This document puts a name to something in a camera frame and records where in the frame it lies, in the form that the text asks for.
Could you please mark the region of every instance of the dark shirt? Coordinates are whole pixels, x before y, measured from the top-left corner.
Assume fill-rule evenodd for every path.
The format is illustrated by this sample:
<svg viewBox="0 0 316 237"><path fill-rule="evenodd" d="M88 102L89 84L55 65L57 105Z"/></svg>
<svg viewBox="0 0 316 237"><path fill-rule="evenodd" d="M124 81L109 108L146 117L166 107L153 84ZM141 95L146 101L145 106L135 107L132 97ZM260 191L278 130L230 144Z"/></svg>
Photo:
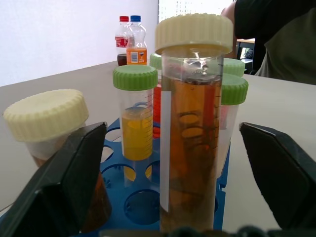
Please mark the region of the dark shirt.
<svg viewBox="0 0 316 237"><path fill-rule="evenodd" d="M235 35L265 46L258 76L316 84L316 0L237 0Z"/></svg>

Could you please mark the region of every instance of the blue bottle cap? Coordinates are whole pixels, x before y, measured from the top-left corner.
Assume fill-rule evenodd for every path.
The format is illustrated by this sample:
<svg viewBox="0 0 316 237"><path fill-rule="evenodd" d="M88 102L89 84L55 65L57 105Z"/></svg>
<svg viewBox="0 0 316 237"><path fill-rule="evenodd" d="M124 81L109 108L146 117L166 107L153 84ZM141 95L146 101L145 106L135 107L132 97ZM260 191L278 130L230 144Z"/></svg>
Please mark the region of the blue bottle cap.
<svg viewBox="0 0 316 237"><path fill-rule="evenodd" d="M140 16L130 16L131 22L140 22Z"/></svg>

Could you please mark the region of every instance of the blue tube rack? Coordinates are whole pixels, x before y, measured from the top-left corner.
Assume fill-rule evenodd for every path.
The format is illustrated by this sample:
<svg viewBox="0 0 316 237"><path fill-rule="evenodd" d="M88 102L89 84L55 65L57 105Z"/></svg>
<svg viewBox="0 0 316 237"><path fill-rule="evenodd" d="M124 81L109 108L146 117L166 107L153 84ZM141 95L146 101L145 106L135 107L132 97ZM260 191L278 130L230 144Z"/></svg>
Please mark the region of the blue tube rack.
<svg viewBox="0 0 316 237"><path fill-rule="evenodd" d="M119 119L108 127L108 132L120 129ZM121 142L105 140L105 147L113 153L100 165L107 193L112 205L109 220L99 229L80 234L78 237L98 237L105 229L159 230L159 153L160 139L153 141L153 153L146 160L131 161L122 155ZM224 219L224 207L230 149L227 154L221 177L217 179L214 229L221 230ZM146 177L146 169L152 166L151 180ZM133 182L124 180L123 167L136 172Z"/></svg>

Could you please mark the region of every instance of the red bottle cap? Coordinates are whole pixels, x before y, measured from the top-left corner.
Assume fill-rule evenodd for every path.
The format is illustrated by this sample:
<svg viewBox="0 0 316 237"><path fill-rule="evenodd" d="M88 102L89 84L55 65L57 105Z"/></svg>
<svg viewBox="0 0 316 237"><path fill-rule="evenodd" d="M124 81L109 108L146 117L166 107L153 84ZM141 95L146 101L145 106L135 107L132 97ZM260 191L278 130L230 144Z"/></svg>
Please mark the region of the red bottle cap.
<svg viewBox="0 0 316 237"><path fill-rule="evenodd" d="M121 22L129 22L129 17L128 16L120 16L119 21Z"/></svg>

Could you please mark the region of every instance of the cream screw cap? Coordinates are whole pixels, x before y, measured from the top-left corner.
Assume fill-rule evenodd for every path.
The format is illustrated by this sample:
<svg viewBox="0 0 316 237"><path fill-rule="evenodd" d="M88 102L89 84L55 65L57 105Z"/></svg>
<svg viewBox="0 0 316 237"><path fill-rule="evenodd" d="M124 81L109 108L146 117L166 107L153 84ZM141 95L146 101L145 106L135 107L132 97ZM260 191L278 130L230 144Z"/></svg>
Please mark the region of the cream screw cap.
<svg viewBox="0 0 316 237"><path fill-rule="evenodd" d="M40 93L9 106L3 114L15 140L42 142L68 134L89 116L83 94L62 89Z"/></svg>
<svg viewBox="0 0 316 237"><path fill-rule="evenodd" d="M234 26L230 19L214 14L187 14L161 21L156 27L156 53L179 45L215 45L232 51Z"/></svg>

